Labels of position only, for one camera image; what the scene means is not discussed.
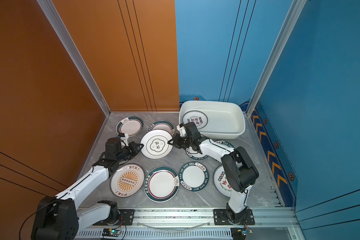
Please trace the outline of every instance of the black mounting plate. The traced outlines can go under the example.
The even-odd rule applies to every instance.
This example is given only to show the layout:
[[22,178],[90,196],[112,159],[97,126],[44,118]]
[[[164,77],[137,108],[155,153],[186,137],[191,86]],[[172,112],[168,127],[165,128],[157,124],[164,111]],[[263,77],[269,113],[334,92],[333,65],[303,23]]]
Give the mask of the black mounting plate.
[[[215,219],[215,225],[233,225],[228,221],[227,214],[225,213],[226,209],[214,209],[213,218]],[[254,225],[254,217],[251,209],[248,209],[246,218],[244,219],[246,225]]]
[[[135,210],[134,209],[119,209],[120,215],[123,217],[123,225],[124,226],[131,226],[133,219],[135,217]],[[99,221],[95,224],[93,224],[94,226],[104,226],[107,225],[106,221]],[[120,225],[120,221],[116,222],[115,225],[109,225],[109,227],[111,228],[112,226],[119,226]]]

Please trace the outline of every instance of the orange chevron arrow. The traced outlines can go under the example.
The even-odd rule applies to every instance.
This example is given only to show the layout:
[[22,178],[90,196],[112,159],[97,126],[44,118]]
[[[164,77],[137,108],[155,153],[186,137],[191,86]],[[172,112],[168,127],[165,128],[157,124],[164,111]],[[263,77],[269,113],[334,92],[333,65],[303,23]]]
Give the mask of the orange chevron arrow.
[[267,136],[267,135],[265,134],[265,132],[260,131],[260,142],[261,142],[261,136],[262,136],[262,135]]
[[259,117],[258,117],[258,116],[253,116],[253,124],[254,124],[254,119],[255,119],[255,118],[259,118]]
[[269,162],[269,156],[270,156],[270,155],[272,155],[272,156],[276,157],[276,156],[275,156],[275,154],[274,154],[273,152],[268,151],[268,157],[267,157],[267,158],[268,158],[268,162]]
[[260,123],[256,123],[256,132],[258,132],[259,126],[262,127],[262,125]]
[[281,170],[281,167],[278,164],[276,164],[275,162],[273,162],[272,163],[272,172],[273,172],[273,174],[275,174],[275,167],[277,167],[278,169]]
[[277,186],[280,187],[280,180],[282,180],[283,182],[285,182],[285,184],[287,183],[287,180],[285,180],[282,176],[277,175]]

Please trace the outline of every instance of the table surface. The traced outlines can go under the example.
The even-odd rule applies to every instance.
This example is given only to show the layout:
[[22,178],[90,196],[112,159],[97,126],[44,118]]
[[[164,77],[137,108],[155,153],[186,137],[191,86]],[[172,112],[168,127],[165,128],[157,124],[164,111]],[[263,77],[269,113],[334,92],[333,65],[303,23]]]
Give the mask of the table surface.
[[[147,133],[147,129],[150,124],[158,120],[170,121],[175,127],[178,125],[178,113],[111,113],[107,119],[106,125],[103,128],[100,138],[96,143],[92,155],[89,161],[84,165],[83,173],[90,170],[92,164],[96,162],[100,154],[105,151],[105,143],[107,139],[116,137],[116,126],[120,120],[126,117],[136,116],[143,120],[144,126],[136,136],[130,137],[129,142],[135,141],[139,143],[142,137]],[[277,196],[274,193],[274,189],[271,188],[271,182],[268,178],[268,169],[264,164],[261,164],[261,157],[255,150],[254,136],[251,134],[248,126],[245,132],[236,139],[227,140],[235,147],[244,147],[251,159],[254,161],[255,166],[259,171],[259,178],[253,185],[247,200],[249,207],[274,207],[279,206]],[[177,173],[181,167],[187,162],[194,161],[186,154],[185,150],[173,148],[168,156],[153,160],[146,158],[142,153],[139,153],[134,159],[128,163],[136,163],[144,169],[145,176],[154,168],[159,166],[169,166],[173,168]],[[179,186],[177,194],[166,202],[154,202],[150,200],[145,194],[144,187],[142,187],[136,194],[127,197],[120,198],[115,196],[110,190],[110,179],[100,184],[81,204],[81,207],[90,207],[96,204],[100,200],[116,201],[119,207],[225,207],[229,198],[222,195],[216,189],[213,183],[213,173],[216,168],[221,166],[218,162],[208,157],[199,161],[208,170],[210,174],[210,180],[208,185],[199,192],[191,192],[186,190],[182,185]]]

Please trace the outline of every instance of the white plastic tub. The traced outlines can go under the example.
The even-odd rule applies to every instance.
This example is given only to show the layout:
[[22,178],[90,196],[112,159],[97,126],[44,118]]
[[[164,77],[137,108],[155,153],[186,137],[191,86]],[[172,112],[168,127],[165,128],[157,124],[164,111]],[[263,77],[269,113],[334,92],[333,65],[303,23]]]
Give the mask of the white plastic tub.
[[179,124],[190,121],[214,139],[235,139],[245,131],[243,111],[234,103],[187,101],[181,106]]

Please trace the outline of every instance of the blue wall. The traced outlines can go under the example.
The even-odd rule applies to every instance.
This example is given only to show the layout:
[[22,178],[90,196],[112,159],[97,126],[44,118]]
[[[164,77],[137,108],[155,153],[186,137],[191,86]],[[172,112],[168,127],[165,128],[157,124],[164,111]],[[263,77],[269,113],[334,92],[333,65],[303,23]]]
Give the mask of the blue wall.
[[351,223],[360,231],[360,1],[306,2],[260,104],[298,178],[307,239],[339,239],[340,229],[341,239],[352,237]]
[[176,0],[180,101],[250,99],[291,3]]

